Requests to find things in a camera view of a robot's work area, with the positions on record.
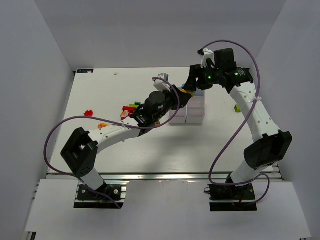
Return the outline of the yellow rounded lego brick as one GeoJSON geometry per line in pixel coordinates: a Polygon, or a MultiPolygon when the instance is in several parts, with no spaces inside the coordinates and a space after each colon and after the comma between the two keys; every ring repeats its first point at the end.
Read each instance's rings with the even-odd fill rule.
{"type": "Polygon", "coordinates": [[[103,129],[103,128],[106,128],[106,127],[108,127],[108,126],[109,126],[109,124],[107,124],[107,123],[99,123],[98,126],[97,126],[97,128],[98,128],[98,129],[103,129]]]}

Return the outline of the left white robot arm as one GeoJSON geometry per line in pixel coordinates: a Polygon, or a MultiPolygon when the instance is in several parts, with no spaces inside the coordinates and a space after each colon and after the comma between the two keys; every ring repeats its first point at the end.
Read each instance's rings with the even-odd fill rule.
{"type": "Polygon", "coordinates": [[[61,150],[61,156],[76,178],[91,190],[107,195],[109,187],[95,169],[97,155],[108,147],[150,132],[167,112],[185,107],[192,96],[177,87],[153,91],[121,122],[90,131],[82,127],[75,129],[61,150]]]}

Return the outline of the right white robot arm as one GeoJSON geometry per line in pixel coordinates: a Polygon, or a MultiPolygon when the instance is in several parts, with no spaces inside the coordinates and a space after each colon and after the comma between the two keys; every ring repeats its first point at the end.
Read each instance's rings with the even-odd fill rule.
{"type": "Polygon", "coordinates": [[[250,129],[253,143],[244,150],[244,160],[227,178],[236,187],[249,184],[261,171],[281,161],[293,140],[272,120],[256,94],[257,84],[248,68],[237,66],[231,48],[211,51],[200,49],[201,63],[192,65],[183,89],[189,92],[208,90],[220,85],[240,107],[250,129]]]}

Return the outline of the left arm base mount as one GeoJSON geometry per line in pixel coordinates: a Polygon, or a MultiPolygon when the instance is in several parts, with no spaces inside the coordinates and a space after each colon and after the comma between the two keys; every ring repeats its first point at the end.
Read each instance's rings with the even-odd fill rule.
{"type": "Polygon", "coordinates": [[[127,186],[125,184],[107,184],[100,194],[94,193],[79,184],[73,207],[75,209],[115,209],[120,210],[125,202],[127,186]]]}

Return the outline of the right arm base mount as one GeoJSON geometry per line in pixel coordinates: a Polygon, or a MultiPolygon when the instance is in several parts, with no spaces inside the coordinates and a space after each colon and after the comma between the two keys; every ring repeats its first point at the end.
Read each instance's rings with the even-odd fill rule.
{"type": "Polygon", "coordinates": [[[209,195],[211,212],[255,212],[258,210],[252,184],[242,187],[209,184],[203,191],[209,195]]]}

